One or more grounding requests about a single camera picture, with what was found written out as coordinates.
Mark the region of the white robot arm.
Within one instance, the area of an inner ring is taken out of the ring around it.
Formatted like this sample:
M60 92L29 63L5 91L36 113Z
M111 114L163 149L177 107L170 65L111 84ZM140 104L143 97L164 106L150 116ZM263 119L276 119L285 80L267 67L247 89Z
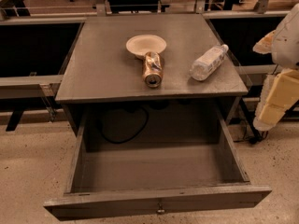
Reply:
M299 101L299 5L295 5L277 28L255 44L253 50L270 53L272 61L282 68L277 75L267 75L253 126L258 131L275 127Z

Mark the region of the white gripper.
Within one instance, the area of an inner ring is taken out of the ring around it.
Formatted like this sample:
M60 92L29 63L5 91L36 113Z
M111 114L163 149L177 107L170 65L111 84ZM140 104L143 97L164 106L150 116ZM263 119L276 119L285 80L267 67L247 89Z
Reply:
M275 32L271 31L253 46L259 54L271 52ZM283 69L277 75L268 75L263 83L257 104L253 126L258 131L269 131L299 100L299 71Z

